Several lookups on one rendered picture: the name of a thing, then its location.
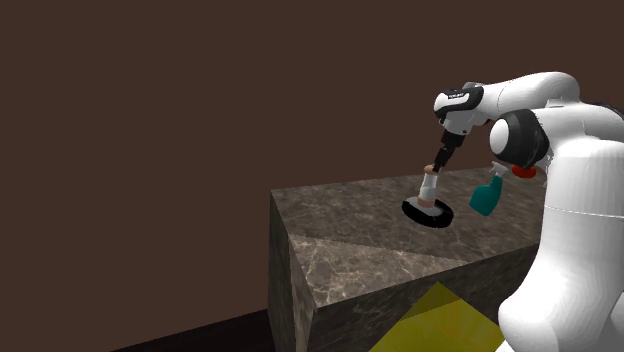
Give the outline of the teal spray bottle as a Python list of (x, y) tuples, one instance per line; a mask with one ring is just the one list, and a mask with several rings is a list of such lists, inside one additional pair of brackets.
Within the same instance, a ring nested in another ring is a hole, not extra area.
[(476, 187), (469, 202), (470, 207), (482, 216), (489, 216), (496, 208), (502, 194), (503, 176), (509, 169), (493, 161), (491, 171), (490, 182)]

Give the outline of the black round dish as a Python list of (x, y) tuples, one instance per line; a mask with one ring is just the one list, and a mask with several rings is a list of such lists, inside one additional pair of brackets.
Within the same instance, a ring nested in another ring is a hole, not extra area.
[(430, 228), (446, 228), (454, 218), (453, 210), (440, 199), (432, 207), (422, 207), (418, 197), (409, 197), (402, 202), (401, 209), (412, 221)]

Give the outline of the yellow robot stand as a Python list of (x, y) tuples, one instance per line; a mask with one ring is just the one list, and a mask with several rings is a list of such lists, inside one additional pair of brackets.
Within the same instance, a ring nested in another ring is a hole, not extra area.
[(495, 352), (497, 324), (435, 283), (369, 352)]

